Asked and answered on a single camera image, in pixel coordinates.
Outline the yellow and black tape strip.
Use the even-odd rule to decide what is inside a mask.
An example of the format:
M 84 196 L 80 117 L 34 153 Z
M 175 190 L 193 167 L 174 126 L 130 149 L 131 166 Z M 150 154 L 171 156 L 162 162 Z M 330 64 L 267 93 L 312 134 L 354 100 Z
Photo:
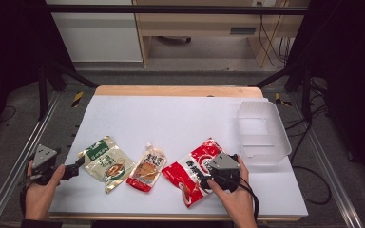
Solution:
M 81 99 L 83 97 L 83 94 L 84 94 L 83 91 L 79 91 L 79 92 L 76 93 L 76 95 L 74 97 L 74 100 L 72 102 L 71 107 L 77 107 L 78 106 L 78 104 L 80 103 L 80 101 L 81 101 Z
M 285 106 L 292 106 L 291 102 L 285 102 L 280 98 L 279 93 L 275 93 L 275 101 L 276 104 L 285 105 Z

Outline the black metal stand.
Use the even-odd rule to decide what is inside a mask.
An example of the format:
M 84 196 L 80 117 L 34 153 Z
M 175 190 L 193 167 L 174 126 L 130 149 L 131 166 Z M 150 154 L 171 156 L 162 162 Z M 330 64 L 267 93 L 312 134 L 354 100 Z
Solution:
M 311 90 L 311 71 L 306 63 L 296 62 L 285 66 L 280 71 L 274 73 L 272 76 L 254 84 L 254 87 L 263 88 L 283 76 L 288 76 L 284 88 L 287 92 L 295 92 L 302 86 L 301 95 L 301 114 L 305 121 L 310 124 L 312 122 L 310 90 Z
M 96 84 L 89 79 L 78 74 L 75 70 L 69 67 L 63 66 L 57 62 L 46 61 L 41 64 L 38 70 L 38 85 L 39 85 L 39 102 L 40 102 L 40 114 L 39 120 L 43 120 L 48 114 L 48 89 L 47 83 L 53 87 L 55 91 L 64 91 L 67 87 L 63 75 L 70 76 L 72 79 L 82 83 L 90 88 L 97 88 L 99 84 Z

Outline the person's right hand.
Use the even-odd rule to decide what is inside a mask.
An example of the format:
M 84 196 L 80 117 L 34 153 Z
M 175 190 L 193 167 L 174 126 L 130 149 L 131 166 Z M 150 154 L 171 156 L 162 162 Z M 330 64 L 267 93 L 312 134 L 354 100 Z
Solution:
M 239 186 L 234 192 L 226 193 L 213 180 L 207 181 L 211 190 L 218 196 L 230 218 L 236 223 L 245 220 L 254 221 L 253 197 L 251 194 Z

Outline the white cabinet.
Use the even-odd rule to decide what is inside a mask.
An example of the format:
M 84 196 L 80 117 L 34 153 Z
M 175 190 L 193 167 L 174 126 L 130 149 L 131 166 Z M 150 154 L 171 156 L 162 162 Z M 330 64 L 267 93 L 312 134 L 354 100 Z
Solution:
M 133 13 L 52 13 L 73 62 L 141 62 Z

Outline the person's left hand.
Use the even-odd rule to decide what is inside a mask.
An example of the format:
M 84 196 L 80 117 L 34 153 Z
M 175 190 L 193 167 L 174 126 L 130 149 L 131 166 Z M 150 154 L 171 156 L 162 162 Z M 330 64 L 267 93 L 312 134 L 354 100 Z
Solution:
M 26 192 L 24 219 L 48 220 L 49 208 L 55 196 L 56 188 L 65 174 L 65 166 L 59 165 L 46 185 L 32 183 Z

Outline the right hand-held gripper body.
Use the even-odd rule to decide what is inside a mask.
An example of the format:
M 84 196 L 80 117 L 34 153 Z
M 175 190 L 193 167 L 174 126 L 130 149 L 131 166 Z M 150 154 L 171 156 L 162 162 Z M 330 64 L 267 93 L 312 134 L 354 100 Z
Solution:
M 240 183 L 240 164 L 238 155 L 220 153 L 210 163 L 209 180 L 214 181 L 222 190 L 234 192 Z

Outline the black curtain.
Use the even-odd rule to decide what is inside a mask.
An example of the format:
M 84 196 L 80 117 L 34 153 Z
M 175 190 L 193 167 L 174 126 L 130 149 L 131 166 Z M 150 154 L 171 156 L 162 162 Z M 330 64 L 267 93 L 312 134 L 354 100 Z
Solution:
M 0 0 L 0 115 L 10 93 L 38 79 L 45 56 L 74 65 L 46 0 Z
M 329 107 L 365 166 L 365 0 L 310 0 L 289 55 L 328 83 Z

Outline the light wooden desk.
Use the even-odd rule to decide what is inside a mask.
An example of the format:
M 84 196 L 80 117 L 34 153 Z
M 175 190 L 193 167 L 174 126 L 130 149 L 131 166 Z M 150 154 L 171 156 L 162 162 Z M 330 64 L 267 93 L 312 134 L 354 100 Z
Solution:
M 132 0 L 135 6 L 224 6 L 307 8 L 311 0 Z M 259 67 L 273 54 L 279 37 L 294 38 L 301 15 L 138 13 L 140 35 L 147 37 L 246 37 Z

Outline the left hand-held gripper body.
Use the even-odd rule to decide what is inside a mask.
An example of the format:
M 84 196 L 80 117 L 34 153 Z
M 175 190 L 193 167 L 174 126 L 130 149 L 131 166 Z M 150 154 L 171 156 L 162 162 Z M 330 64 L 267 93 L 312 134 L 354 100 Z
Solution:
M 28 185 L 33 183 L 47 185 L 56 171 L 58 152 L 39 144 L 31 158 L 31 172 L 28 174 Z

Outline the aluminium rail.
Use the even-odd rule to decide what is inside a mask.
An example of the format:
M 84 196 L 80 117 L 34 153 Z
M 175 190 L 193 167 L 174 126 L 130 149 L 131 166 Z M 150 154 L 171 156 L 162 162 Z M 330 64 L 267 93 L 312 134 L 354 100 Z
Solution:
M 62 94 L 60 92 L 52 93 L 48 103 L 47 113 L 33 126 L 32 132 L 29 134 L 29 137 L 24 143 L 22 150 L 16 157 L 16 161 L 11 166 L 10 171 L 6 175 L 5 181 L 0 187 L 0 217 L 17 187 L 18 181 L 22 179 L 23 171 L 28 165 L 28 157 L 31 155 L 33 150 L 36 148 L 37 143 L 40 141 L 51 119 L 51 116 L 58 105 L 58 101 L 61 99 L 61 96 Z
M 290 93 L 289 98 L 298 117 L 287 126 L 293 146 L 289 161 L 309 210 L 306 218 L 309 227 L 363 228 L 358 213 L 315 131 L 317 119 L 327 111 L 326 104 L 320 95 L 313 95 L 310 98 L 312 122 L 307 123 L 301 114 L 300 96 Z

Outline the black horizontal frame bar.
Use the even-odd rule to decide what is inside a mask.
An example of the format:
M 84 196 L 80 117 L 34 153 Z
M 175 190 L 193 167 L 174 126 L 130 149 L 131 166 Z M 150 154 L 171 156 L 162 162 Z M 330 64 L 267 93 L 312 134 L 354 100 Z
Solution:
M 67 13 L 178 13 L 306 15 L 307 8 L 222 7 L 222 6 L 127 6 L 127 5 L 47 5 L 51 12 Z

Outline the clear plastic container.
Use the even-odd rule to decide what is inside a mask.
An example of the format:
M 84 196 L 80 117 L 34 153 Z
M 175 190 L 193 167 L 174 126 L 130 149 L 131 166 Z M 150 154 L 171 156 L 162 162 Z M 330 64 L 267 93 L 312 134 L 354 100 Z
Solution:
M 277 165 L 292 152 L 276 106 L 247 101 L 237 112 L 241 157 L 250 165 Z

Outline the red and white food packet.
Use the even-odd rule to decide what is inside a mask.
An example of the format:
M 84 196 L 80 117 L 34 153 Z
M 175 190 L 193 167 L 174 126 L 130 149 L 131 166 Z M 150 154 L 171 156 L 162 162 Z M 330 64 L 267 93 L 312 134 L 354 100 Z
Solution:
M 210 162 L 222 151 L 216 141 L 209 138 L 188 155 L 162 170 L 163 175 L 181 190 L 187 208 L 211 193 L 211 190 L 201 187 L 201 180 L 210 175 Z

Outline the green and cream food packet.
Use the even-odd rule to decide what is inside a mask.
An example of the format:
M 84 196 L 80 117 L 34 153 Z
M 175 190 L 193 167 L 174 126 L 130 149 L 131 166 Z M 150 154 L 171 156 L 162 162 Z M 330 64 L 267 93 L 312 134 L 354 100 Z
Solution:
M 135 162 L 109 136 L 80 152 L 78 157 L 85 159 L 83 167 L 105 185 L 107 194 L 125 181 L 135 167 Z

